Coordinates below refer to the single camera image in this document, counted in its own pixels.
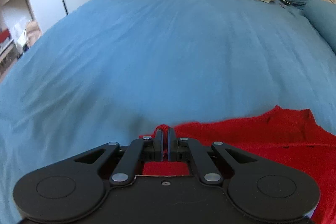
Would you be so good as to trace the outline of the white shelf unit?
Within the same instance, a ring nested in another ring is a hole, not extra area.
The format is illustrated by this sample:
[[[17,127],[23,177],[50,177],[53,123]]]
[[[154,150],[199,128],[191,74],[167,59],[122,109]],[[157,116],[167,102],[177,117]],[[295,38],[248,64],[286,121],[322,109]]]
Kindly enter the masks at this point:
[[[42,33],[68,15],[64,0],[1,0],[1,18],[10,32],[10,45],[1,50],[1,60],[9,50],[21,56],[27,49],[23,37],[26,24],[37,22]]]

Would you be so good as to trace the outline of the red knit garment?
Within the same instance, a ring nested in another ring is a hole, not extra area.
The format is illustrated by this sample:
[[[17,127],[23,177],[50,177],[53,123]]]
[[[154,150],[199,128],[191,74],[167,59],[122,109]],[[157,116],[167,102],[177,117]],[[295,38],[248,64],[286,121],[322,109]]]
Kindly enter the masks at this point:
[[[276,106],[257,117],[191,122],[174,129],[178,137],[191,137],[203,145],[222,141],[307,173],[321,191],[313,221],[335,223],[335,136],[316,124],[310,110]]]

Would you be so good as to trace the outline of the blue rolled duvet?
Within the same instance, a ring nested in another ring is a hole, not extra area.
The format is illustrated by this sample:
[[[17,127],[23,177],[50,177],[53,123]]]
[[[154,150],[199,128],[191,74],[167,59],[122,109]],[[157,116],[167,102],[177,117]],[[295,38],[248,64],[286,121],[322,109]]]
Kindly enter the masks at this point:
[[[303,13],[335,52],[336,5],[323,0],[312,0],[306,4]]]

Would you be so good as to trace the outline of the blue bed sheet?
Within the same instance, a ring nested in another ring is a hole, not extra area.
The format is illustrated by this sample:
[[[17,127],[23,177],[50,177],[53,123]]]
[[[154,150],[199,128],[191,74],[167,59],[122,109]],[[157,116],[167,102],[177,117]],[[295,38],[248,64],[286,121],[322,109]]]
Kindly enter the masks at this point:
[[[159,124],[310,109],[335,133],[335,53],[300,9],[258,0],[91,0],[1,82],[1,223],[25,174]]]

